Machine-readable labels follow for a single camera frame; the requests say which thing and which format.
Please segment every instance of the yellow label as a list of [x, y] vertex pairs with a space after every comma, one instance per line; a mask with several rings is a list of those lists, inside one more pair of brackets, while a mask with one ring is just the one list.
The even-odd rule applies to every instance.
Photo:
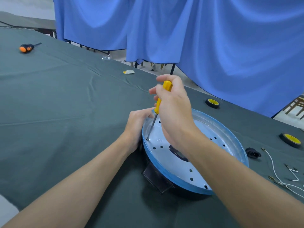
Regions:
[[210, 102], [214, 105], [219, 105], [219, 103], [216, 100], [213, 100], [213, 99], [208, 99], [208, 102]]
[[286, 138], [288, 138], [289, 140], [291, 140], [292, 142], [294, 142], [294, 143], [301, 144], [301, 142], [300, 142], [299, 139], [295, 138], [294, 136], [292, 136], [292, 135], [290, 135], [290, 134], [286, 134], [286, 133], [285, 133], [284, 136], [285, 136]]

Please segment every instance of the round metal plate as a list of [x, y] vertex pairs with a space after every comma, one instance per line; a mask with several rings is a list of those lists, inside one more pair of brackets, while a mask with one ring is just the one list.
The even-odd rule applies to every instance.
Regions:
[[[192, 109], [192, 116], [196, 126], [210, 140], [249, 167], [244, 148], [230, 130], [200, 111]], [[156, 119], [149, 140], [146, 140], [152, 122], [153, 119], [146, 119], [142, 128], [142, 138], [145, 151], [153, 165], [167, 179], [186, 190], [200, 194], [213, 194], [212, 189], [195, 167], [172, 151], [172, 146], [162, 132], [159, 117]]]

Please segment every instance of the forearm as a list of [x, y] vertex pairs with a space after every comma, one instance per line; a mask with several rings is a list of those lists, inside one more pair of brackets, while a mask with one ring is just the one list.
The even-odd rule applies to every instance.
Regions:
[[83, 228], [109, 183], [127, 158], [118, 138], [89, 163], [59, 182], [9, 221], [4, 228]]
[[196, 131], [185, 156], [243, 227], [300, 227], [304, 205]]

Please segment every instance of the blue cloth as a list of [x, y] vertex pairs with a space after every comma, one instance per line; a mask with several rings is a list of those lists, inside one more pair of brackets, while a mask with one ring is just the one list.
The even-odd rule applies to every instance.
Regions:
[[304, 0], [54, 0], [60, 39], [177, 66], [271, 117], [304, 92]]

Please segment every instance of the wire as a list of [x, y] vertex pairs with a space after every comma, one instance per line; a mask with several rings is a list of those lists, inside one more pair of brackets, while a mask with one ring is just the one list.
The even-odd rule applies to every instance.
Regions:
[[[274, 166], [274, 164], [273, 164], [273, 160], [272, 160], [270, 154], [269, 154], [265, 149], [262, 149], [262, 150], [265, 151], [265, 152], [268, 154], [268, 156], [270, 157], [270, 160], [271, 160], [271, 163], [272, 163], [273, 172], [275, 173], [275, 176], [277, 177], [277, 179], [280, 181], [281, 184], [286, 185], [286, 186], [293, 186], [293, 187], [296, 187], [296, 188], [298, 188], [298, 189], [304, 191], [303, 189], [301, 189], [301, 188], [298, 187], [298, 186], [291, 185], [291, 184], [287, 184], [287, 183], [283, 183], [283, 182], [281, 181], [281, 179], [279, 179], [279, 177], [277, 176], [277, 173], [275, 172], [275, 166]], [[292, 189], [290, 189], [289, 187], [288, 187], [288, 189], [289, 189], [291, 192], [293, 192], [294, 194], [296, 194], [296, 195], [298, 195], [298, 196], [304, 198], [304, 196], [302, 196], [302, 195], [300, 195], [300, 194], [294, 192], [294, 191], [293, 191]]]

